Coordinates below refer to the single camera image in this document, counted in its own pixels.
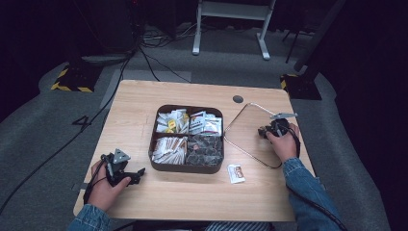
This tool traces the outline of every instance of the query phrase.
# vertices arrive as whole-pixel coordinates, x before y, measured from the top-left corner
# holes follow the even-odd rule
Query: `person's right hand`
[[[100,162],[101,161],[98,161],[92,166],[92,174],[96,172],[97,166]],[[119,196],[120,192],[126,188],[131,181],[131,178],[125,177],[119,182],[119,184],[112,187],[111,184],[109,184],[108,179],[106,179],[105,165],[106,163],[102,165],[99,172],[97,172],[94,182],[92,182],[92,184],[95,185],[90,193],[88,204],[91,204],[106,212],[109,210],[109,208],[111,208],[111,206],[114,205],[116,198]]]
[[[299,128],[292,123],[289,124],[289,127],[292,128],[296,136],[299,137]],[[288,132],[283,137],[275,137],[271,132],[267,132],[267,137],[282,163],[290,158],[296,157],[296,144],[291,133]]]

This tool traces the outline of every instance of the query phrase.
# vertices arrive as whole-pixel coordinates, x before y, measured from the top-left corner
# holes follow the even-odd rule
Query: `stand leg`
[[[265,44],[264,38],[265,38],[265,34],[267,33],[267,29],[268,29],[268,25],[270,22],[270,17],[272,16],[274,5],[275,5],[275,0],[271,0],[270,5],[269,5],[268,14],[265,18],[264,26],[262,28],[262,33],[256,34],[256,39],[258,40],[258,44],[259,44],[259,47],[261,48],[261,52],[262,52],[262,56],[264,57],[264,60],[270,59],[270,55],[267,49],[267,45]]]
[[[288,57],[286,58],[285,64],[287,64],[287,63],[288,63],[289,58],[291,57],[291,54],[292,54],[292,51],[293,51],[293,47],[294,47],[294,44],[295,44],[295,43],[296,43],[296,41],[297,41],[297,37],[298,37],[298,36],[299,36],[299,32],[296,32],[296,35],[294,36],[294,39],[293,39],[293,42],[292,42],[291,49],[289,50]]]
[[[202,11],[202,0],[198,2],[197,8],[197,28],[195,30],[194,45],[192,46],[193,55],[198,55],[200,53],[200,42],[201,42],[201,11]]]

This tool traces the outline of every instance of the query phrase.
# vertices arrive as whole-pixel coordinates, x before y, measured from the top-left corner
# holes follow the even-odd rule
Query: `wooden table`
[[[234,102],[235,95],[240,95],[243,103]],[[293,210],[282,168],[264,167],[227,141],[222,167],[215,174],[158,171],[150,164],[147,153],[156,112],[161,106],[217,108],[223,114],[225,129],[249,102],[275,113],[293,112],[283,90],[124,80],[118,87],[85,182],[90,180],[90,167],[101,154],[120,148],[132,158],[125,171],[136,172],[146,167],[146,173],[138,185],[131,185],[122,192],[108,212],[111,218],[292,221]],[[254,126],[267,125],[266,121],[255,120]],[[289,121],[297,124],[294,117]],[[258,136],[257,131],[252,130],[248,134],[241,137]],[[313,172],[301,136],[300,141],[300,159]],[[270,146],[267,140],[259,142]],[[249,150],[259,144],[247,141],[239,145]],[[241,164],[245,182],[230,183],[227,172],[230,164]],[[75,215],[83,207],[83,194],[81,191],[78,196]]]

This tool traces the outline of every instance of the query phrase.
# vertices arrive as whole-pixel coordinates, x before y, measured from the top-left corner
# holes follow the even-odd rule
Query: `finger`
[[[124,188],[126,188],[126,186],[129,185],[130,180],[131,180],[131,178],[130,178],[129,176],[123,178],[123,179],[114,187],[115,193],[120,193],[120,192],[122,192],[122,190],[123,190]]]

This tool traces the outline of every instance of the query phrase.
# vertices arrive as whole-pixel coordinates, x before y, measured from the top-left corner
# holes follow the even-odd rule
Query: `black cable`
[[[160,79],[157,78],[156,74],[154,73],[153,68],[152,68],[152,66],[150,65],[150,62],[149,62],[149,60],[147,59],[147,56],[146,56],[146,54],[144,54],[144,51],[141,49],[141,47],[140,47],[140,51],[141,51],[141,53],[143,54],[144,58],[146,59],[147,64],[149,65],[150,71],[152,72],[154,78],[155,78],[158,82],[161,82]]]
[[[115,87],[115,91],[112,94],[111,98],[108,100],[108,102],[102,107],[102,109],[99,110],[99,112],[90,120],[89,123],[85,124],[81,130],[75,134],[66,144],[64,144],[60,149],[58,149],[54,154],[52,154],[50,157],[48,157],[41,165],[39,165],[38,167],[36,167],[36,169],[34,169],[28,176],[26,176],[18,185],[17,187],[14,188],[14,190],[12,191],[12,193],[10,193],[10,195],[7,197],[6,201],[3,203],[3,205],[1,206],[0,209],[0,215],[3,213],[4,209],[6,208],[7,204],[9,203],[9,201],[12,199],[12,197],[15,195],[15,193],[21,188],[21,186],[23,186],[38,170],[40,170],[45,164],[47,164],[51,159],[53,159],[55,156],[57,156],[60,152],[62,152],[68,145],[70,145],[79,135],[81,135],[82,132],[85,131],[85,129],[88,128],[88,126],[90,126],[92,124],[92,122],[102,113],[102,111],[109,105],[109,102],[114,98],[114,95],[117,91],[117,87],[119,86],[120,83],[120,79],[123,78],[123,70],[126,67],[126,65],[129,63],[130,58],[123,63],[122,67],[120,68],[120,77],[119,77],[119,81],[117,81],[116,87]]]
[[[193,24],[192,26],[190,26],[187,29],[181,30],[182,33],[180,35],[176,35],[175,39],[170,39],[169,36],[160,35],[160,33],[158,31],[156,31],[156,30],[149,30],[148,31],[149,33],[155,32],[156,36],[151,36],[150,38],[143,38],[143,42],[140,45],[143,46],[143,47],[146,47],[146,48],[165,47],[165,46],[169,45],[171,42],[180,41],[180,40],[183,40],[183,39],[186,39],[186,38],[188,38],[190,36],[195,35],[195,32],[184,35],[186,32],[188,32],[189,30],[194,29],[194,28],[196,28],[196,23]],[[152,43],[148,43],[148,42],[145,41],[146,39],[155,39],[155,38],[160,38],[159,42],[157,44],[152,44]]]
[[[96,181],[92,186],[94,187],[97,183],[99,183],[99,181],[102,181],[102,180],[105,180],[105,179],[107,179],[106,176],[104,178],[99,179],[98,181]]]
[[[98,167],[96,168],[96,171],[93,173],[92,177],[90,178],[90,181],[89,181],[89,183],[88,183],[88,185],[87,185],[87,188],[85,189],[85,193],[84,193],[84,196],[83,196],[83,198],[84,198],[84,204],[88,204],[89,196],[90,196],[90,193],[92,193],[93,186],[94,186],[96,183],[99,182],[99,181],[97,181],[94,185],[92,184],[92,182],[95,180],[96,175],[97,175],[98,172],[99,172],[99,169],[103,166],[103,164],[104,164],[103,161],[101,161],[101,162],[99,163]]]
[[[171,73],[177,75],[180,79],[183,79],[184,81],[186,81],[186,82],[188,82],[188,83],[191,83],[189,80],[183,78],[182,76],[180,76],[179,74],[177,74],[176,72],[174,72],[170,67],[168,67],[168,66],[166,66],[166,65],[164,65],[164,64],[162,64],[162,63],[160,63],[160,61],[158,61],[157,59],[155,59],[155,58],[153,58],[153,57],[151,57],[151,56],[149,56],[149,55],[147,55],[147,54],[144,54],[144,55],[145,55],[146,57],[148,57],[148,58],[150,58],[150,59],[156,61],[158,64],[164,66],[166,69],[168,69],[169,71],[171,71]]]
[[[287,128],[281,124],[278,124],[278,126],[285,128],[289,133],[291,133],[294,143],[296,144],[296,157],[299,158],[300,156],[300,140],[299,137],[294,133],[294,130],[292,128]]]

